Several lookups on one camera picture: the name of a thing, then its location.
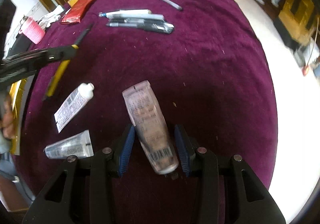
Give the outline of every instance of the metal screw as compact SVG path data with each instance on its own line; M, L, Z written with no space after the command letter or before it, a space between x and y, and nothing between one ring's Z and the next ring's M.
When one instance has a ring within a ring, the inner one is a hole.
M70 155L70 156L68 156L67 161L70 162L70 163L72 163L72 162L74 162L76 159L77 159L77 157L76 157L75 155Z
M234 155L234 156L233 156L233 159L234 159L235 161L237 161L237 162L240 162L240 161L242 161L242 156L241 156L241 155Z
M13 180L12 182L14 182L14 183L18 183L18 182L20 182L19 177L18 177L18 176L14 176L14 180Z
M112 152L112 149L111 149L110 147L106 147L106 148L103 148L103 149L102 149L102 152L103 152L104 154L109 154L109 153Z
M207 152L207 149L204 147L198 147L197 151L198 153L205 154Z

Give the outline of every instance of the pen bundle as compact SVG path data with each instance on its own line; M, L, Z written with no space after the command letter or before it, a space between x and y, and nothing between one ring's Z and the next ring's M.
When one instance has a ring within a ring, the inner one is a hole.
M174 26L167 23L161 14L153 14L148 9L119 10L116 12L100 12L99 17L106 17L109 27L138 28L145 31L172 33Z

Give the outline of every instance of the pink spool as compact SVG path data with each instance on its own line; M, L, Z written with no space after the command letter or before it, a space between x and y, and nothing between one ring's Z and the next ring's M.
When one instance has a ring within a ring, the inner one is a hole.
M38 44L45 35L45 31L37 24L32 17L29 17L21 26L19 34L23 33L33 43Z

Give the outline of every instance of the plastic packaging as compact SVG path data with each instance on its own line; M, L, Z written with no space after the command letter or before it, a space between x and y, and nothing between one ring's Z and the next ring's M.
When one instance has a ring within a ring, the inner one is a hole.
M65 14L61 24L74 24L80 23L82 17L84 17L86 11L90 8L95 0L78 0L71 10Z
M149 81L140 82L126 89L122 95L141 146L154 171L158 174L174 171L179 162Z
M89 131L86 130L70 138L46 146L45 155L49 159L66 159L70 155L78 158L93 156Z
M93 97L94 86L92 83L81 83L63 102L54 114L58 132L87 104Z

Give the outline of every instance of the white tube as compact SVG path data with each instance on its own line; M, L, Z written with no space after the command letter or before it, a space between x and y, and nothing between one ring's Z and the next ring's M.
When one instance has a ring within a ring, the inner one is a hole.
M120 11L115 11L115 12L107 12L106 16L108 17L109 15L113 14L148 14L151 13L150 10L148 9L141 9L141 10L120 10Z
M164 20L164 16L162 14L135 14L135 13L124 13L124 14L111 14L108 15L109 19L119 19L119 18L138 18L138 19L152 19L152 20Z
M93 97L94 86L89 83L81 83L63 102L54 114L58 132L70 122L70 120L87 104Z

